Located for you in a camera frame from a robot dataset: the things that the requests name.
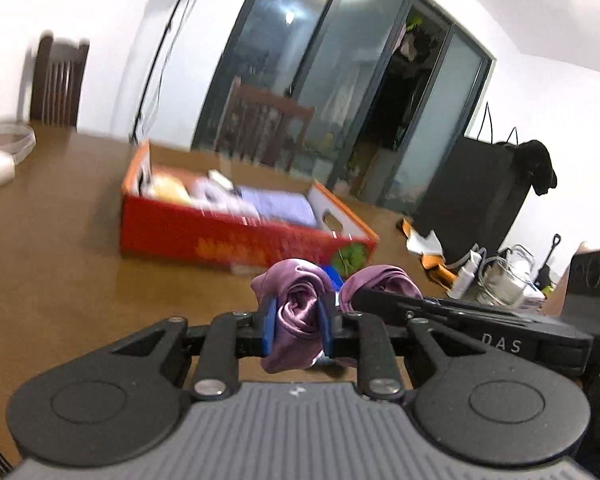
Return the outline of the purple satin scrunchie bow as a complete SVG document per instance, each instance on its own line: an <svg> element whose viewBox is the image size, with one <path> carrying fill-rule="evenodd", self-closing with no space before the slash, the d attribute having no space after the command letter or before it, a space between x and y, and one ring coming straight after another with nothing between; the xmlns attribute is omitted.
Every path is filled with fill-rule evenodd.
<svg viewBox="0 0 600 480"><path fill-rule="evenodd" d="M366 266L336 289L323 268L297 258L274 263L250 287L259 306L274 318L270 351L261 359L268 374L305 370L324 354L320 302L332 294L338 297L342 312L352 310L353 295L363 288L422 298L420 289L398 266Z"/></svg>

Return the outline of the purple towel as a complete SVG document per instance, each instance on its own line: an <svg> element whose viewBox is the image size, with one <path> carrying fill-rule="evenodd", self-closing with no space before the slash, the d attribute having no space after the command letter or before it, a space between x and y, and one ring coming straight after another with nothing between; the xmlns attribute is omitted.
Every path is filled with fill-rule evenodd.
<svg viewBox="0 0 600 480"><path fill-rule="evenodd" d="M265 188L239 188L240 197L250 203L261 217L316 228L317 220L309 200L301 193L266 190Z"/></svg>

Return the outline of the fuzzy lilac headband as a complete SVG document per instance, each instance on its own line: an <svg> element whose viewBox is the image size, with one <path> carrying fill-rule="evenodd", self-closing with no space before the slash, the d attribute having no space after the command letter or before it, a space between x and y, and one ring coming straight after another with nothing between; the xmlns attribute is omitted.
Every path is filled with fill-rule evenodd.
<svg viewBox="0 0 600 480"><path fill-rule="evenodd" d="M257 208L209 178L196 178L187 187L190 203L200 210L236 217L259 218Z"/></svg>

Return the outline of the yellow white plush toy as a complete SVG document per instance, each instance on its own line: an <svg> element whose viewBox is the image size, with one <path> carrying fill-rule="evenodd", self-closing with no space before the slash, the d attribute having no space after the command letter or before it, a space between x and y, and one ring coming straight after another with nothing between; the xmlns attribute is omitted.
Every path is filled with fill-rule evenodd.
<svg viewBox="0 0 600 480"><path fill-rule="evenodd" d="M170 174L152 176L146 186L144 195L160 202L188 205L192 198L184 183Z"/></svg>

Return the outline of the clear glass cup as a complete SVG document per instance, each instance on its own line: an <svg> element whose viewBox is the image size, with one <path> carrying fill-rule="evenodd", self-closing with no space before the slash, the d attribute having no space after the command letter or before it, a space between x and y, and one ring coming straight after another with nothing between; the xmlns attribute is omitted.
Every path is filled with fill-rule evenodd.
<svg viewBox="0 0 600 480"><path fill-rule="evenodd" d="M479 304L512 308L524 296L529 274L498 256L486 258L478 271Z"/></svg>

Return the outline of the orange white packet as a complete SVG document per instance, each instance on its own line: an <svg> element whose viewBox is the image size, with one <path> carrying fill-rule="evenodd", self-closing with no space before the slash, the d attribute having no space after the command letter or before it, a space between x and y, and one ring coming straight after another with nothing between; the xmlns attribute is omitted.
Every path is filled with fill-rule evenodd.
<svg viewBox="0 0 600 480"><path fill-rule="evenodd" d="M421 236L407 218L399 219L396 229L405 237L406 250L419 258L428 280L450 290L456 280L456 274L446 265L441 245L434 232Z"/></svg>

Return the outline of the white spray bottle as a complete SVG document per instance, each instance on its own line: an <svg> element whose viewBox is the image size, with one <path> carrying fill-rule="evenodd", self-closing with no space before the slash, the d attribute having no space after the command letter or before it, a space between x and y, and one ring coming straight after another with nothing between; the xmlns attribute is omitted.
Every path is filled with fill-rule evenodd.
<svg viewBox="0 0 600 480"><path fill-rule="evenodd" d="M457 276L451 289L448 291L448 297L451 299L460 299L465 295L475 279L476 272L479 269L482 260L482 253L471 250L464 266L458 270Z"/></svg>

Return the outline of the red cardboard box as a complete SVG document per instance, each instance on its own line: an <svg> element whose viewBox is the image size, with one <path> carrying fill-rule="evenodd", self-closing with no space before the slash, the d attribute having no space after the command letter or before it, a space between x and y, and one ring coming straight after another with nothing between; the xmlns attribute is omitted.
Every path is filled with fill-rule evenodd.
<svg viewBox="0 0 600 480"><path fill-rule="evenodd" d="M122 181L120 252L214 266L265 269L279 260L301 258L343 274L361 269L379 244L379 236L320 182L302 181L273 169L251 166L210 152L165 150L172 166L151 161L158 148L140 144ZM224 214L149 195L149 185L169 176L192 186L210 170L236 185L265 186L306 196L317 226Z"/></svg>

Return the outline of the black bag on table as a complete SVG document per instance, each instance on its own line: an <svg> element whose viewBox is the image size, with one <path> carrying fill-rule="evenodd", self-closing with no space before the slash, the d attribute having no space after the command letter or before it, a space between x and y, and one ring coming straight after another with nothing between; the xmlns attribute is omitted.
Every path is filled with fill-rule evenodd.
<svg viewBox="0 0 600 480"><path fill-rule="evenodd" d="M448 263L471 247L495 254L512 227L531 183L514 162L512 144L460 138L414 213L419 234L434 233Z"/></svg>

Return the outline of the black garment on bag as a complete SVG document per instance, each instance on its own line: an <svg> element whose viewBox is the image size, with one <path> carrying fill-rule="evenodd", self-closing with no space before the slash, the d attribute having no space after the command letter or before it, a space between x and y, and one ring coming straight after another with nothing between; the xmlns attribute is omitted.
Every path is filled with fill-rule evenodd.
<svg viewBox="0 0 600 480"><path fill-rule="evenodd" d="M557 188L557 174L554 170L550 152L538 140L517 144L512 148L513 162L527 178L537 196L546 195Z"/></svg>

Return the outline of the dark wooden chair centre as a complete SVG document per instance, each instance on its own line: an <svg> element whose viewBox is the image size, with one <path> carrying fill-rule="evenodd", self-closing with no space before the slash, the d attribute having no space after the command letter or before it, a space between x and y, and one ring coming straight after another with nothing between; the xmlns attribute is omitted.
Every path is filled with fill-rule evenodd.
<svg viewBox="0 0 600 480"><path fill-rule="evenodd" d="M315 115L291 98L244 84L230 86L213 149L217 153L288 172Z"/></svg>

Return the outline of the dark wooden chair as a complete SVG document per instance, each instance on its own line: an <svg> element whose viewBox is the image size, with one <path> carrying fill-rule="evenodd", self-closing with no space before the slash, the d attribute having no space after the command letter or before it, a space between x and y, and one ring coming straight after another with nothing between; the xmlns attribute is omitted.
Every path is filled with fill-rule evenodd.
<svg viewBox="0 0 600 480"><path fill-rule="evenodd" d="M230 86L213 149L217 153L288 172L315 115L291 98L244 84Z"/></svg>
<svg viewBox="0 0 600 480"><path fill-rule="evenodd" d="M29 117L56 127L76 128L90 43L73 44L44 32L36 49Z"/></svg>

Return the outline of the sliding glass door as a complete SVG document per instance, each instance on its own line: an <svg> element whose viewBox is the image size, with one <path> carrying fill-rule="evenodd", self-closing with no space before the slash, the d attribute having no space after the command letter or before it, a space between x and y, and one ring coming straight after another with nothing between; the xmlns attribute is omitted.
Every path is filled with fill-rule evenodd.
<svg viewBox="0 0 600 480"><path fill-rule="evenodd" d="M193 137L235 77L314 107L290 172L412 214L464 134L491 55L431 0L246 0Z"/></svg>

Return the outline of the dark wooden chair left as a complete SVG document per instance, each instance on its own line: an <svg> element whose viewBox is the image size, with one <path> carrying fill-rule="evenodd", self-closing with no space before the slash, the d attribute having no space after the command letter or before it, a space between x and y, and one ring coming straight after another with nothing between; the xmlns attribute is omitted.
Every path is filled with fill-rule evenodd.
<svg viewBox="0 0 600 480"><path fill-rule="evenodd" d="M76 128L90 43L73 44L44 32L36 49L29 117L56 127Z"/></svg>

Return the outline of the studio light on stand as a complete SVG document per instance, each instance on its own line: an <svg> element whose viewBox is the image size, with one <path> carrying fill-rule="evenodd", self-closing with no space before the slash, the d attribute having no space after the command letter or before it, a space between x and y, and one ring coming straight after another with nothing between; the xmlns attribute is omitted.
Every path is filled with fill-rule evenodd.
<svg viewBox="0 0 600 480"><path fill-rule="evenodd" d="M131 144L144 140L158 116L164 72L182 33L185 22L198 0L174 0L169 6L155 52L151 57L142 91L137 101L128 139Z"/></svg>

